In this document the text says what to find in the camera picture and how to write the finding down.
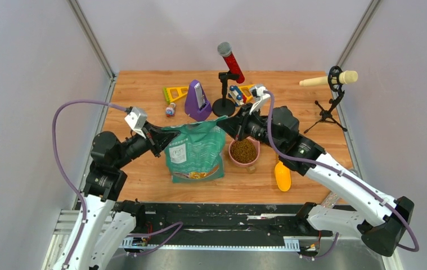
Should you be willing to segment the green pet food bag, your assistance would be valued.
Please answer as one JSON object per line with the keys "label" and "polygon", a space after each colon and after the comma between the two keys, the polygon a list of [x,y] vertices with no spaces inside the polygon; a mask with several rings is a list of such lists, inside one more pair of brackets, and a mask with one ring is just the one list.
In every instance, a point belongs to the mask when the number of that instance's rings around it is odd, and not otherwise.
{"label": "green pet food bag", "polygon": [[163,128],[178,136],[165,148],[166,166],[173,183],[213,181],[224,177],[223,149],[226,133],[214,120]]}

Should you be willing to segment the yellow scoop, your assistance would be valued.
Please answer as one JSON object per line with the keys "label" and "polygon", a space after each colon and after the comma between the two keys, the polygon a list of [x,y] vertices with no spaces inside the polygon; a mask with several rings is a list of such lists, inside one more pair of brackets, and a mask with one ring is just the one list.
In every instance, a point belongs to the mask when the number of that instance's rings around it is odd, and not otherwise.
{"label": "yellow scoop", "polygon": [[286,192],[291,188],[291,173],[283,162],[278,161],[274,169],[275,180],[280,191]]}

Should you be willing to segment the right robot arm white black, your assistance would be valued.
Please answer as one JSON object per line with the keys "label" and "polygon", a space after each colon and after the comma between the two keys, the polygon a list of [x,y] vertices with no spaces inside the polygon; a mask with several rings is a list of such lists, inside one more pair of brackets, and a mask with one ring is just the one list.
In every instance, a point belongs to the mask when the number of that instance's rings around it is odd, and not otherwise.
{"label": "right robot arm white black", "polygon": [[217,121],[217,126],[237,141],[251,137],[271,147],[290,171],[322,184],[354,209],[327,210],[307,202],[296,219],[300,233],[310,235],[317,230],[357,236],[385,257],[392,256],[396,248],[418,251],[410,227],[412,200],[381,192],[345,169],[322,146],[299,133],[299,120],[286,106],[270,109],[267,116],[252,112],[252,107],[250,103],[240,107],[236,115]]}

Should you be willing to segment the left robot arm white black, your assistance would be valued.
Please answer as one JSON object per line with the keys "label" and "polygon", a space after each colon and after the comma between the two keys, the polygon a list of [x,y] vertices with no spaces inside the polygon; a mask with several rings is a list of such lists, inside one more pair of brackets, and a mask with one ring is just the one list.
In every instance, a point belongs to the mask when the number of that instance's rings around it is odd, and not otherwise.
{"label": "left robot arm white black", "polygon": [[127,180],[122,169],[147,152],[159,157],[180,132],[150,123],[141,130],[146,136],[135,134],[123,142],[110,131],[94,137],[82,208],[54,269],[105,269],[123,239],[146,228],[144,205],[125,200],[115,207]]}

